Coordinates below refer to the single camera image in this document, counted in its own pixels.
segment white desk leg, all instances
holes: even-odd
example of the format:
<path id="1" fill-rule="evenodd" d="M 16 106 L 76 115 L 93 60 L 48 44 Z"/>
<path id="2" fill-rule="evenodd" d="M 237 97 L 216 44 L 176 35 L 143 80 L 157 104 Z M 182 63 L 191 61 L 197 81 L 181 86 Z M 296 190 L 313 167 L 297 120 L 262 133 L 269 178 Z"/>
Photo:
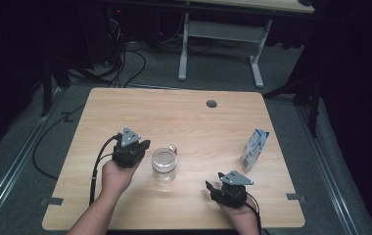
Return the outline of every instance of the white desk leg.
<path id="1" fill-rule="evenodd" d="M 262 48 L 265 44 L 266 37 L 268 36 L 269 29 L 271 28 L 272 20 L 266 22 L 265 27 L 261 34 L 261 39 L 256 48 L 256 54 L 250 56 L 251 68 L 253 69 L 254 80 L 256 81 L 256 87 L 262 88 L 263 82 L 261 73 L 259 72 L 258 60 L 262 52 Z"/>
<path id="2" fill-rule="evenodd" d="M 185 24 L 183 28 L 183 48 L 180 56 L 179 80 L 186 80 L 187 70 L 187 40 L 189 36 L 189 13 L 185 13 Z"/>

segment forearm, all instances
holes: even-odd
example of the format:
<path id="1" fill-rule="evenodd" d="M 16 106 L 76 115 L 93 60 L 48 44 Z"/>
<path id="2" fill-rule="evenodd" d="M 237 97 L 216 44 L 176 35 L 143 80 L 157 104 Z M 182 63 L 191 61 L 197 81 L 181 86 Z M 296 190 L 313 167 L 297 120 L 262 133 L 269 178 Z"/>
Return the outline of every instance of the forearm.
<path id="1" fill-rule="evenodd" d="M 106 234 L 119 196 L 101 193 L 68 234 Z"/>

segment hand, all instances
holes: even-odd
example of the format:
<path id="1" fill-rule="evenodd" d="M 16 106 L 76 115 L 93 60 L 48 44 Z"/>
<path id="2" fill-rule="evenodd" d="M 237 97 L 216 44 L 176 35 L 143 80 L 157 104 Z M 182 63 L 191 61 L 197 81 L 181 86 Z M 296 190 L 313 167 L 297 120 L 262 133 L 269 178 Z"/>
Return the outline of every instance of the hand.
<path id="1" fill-rule="evenodd" d="M 132 168 L 122 168 L 112 160 L 109 160 L 103 165 L 103 176 L 102 176 L 102 195 L 110 197 L 119 197 L 128 188 L 131 183 L 134 172 L 138 165 L 137 163 Z"/>
<path id="2" fill-rule="evenodd" d="M 251 197 L 247 198 L 246 201 L 251 207 L 256 209 L 256 204 Z M 234 228 L 240 235 L 258 235 L 258 224 L 256 222 L 256 215 L 246 205 L 241 206 L 238 209 L 228 208 L 218 203 L 220 208 L 228 215 Z"/>

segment light wood tabletop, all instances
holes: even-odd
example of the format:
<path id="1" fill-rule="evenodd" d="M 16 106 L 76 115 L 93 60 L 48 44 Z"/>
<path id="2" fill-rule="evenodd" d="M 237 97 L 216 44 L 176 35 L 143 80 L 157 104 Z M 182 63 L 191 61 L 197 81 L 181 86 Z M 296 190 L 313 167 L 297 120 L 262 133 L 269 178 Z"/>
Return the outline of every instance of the light wood tabletop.
<path id="1" fill-rule="evenodd" d="M 187 0 L 189 2 L 220 4 L 245 8 L 258 8 L 262 10 L 285 11 L 292 13 L 313 13 L 312 6 L 304 6 L 299 0 Z"/>
<path id="2" fill-rule="evenodd" d="M 209 108 L 213 100 L 217 107 Z M 299 201 L 262 96 L 255 92 L 94 88 L 74 134 L 53 198 L 43 219 L 47 230 L 68 230 L 88 208 L 91 173 L 104 143 L 127 126 L 150 149 L 124 192 L 110 229 L 226 229 L 222 210 L 210 199 L 206 180 L 220 186 L 218 172 L 243 173 L 244 146 L 256 128 L 269 131 L 263 152 L 245 174 L 255 182 L 263 227 L 302 227 Z M 151 157 L 159 148 L 177 147 L 176 177 L 160 184 Z M 113 150 L 112 142 L 104 155 Z M 108 159 L 102 160 L 98 169 Z M 97 180 L 96 195 L 101 191 Z"/>

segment person's left hand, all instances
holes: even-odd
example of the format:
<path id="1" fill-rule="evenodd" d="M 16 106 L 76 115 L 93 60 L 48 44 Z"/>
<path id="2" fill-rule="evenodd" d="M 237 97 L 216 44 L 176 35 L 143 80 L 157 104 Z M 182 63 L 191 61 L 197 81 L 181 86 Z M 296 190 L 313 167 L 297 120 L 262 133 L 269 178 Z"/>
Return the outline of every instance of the person's left hand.
<path id="1" fill-rule="evenodd" d="M 130 185 L 134 172 L 138 165 L 134 167 L 122 168 L 116 162 L 109 160 L 103 165 L 102 190 L 101 194 L 109 196 L 120 196 Z"/>

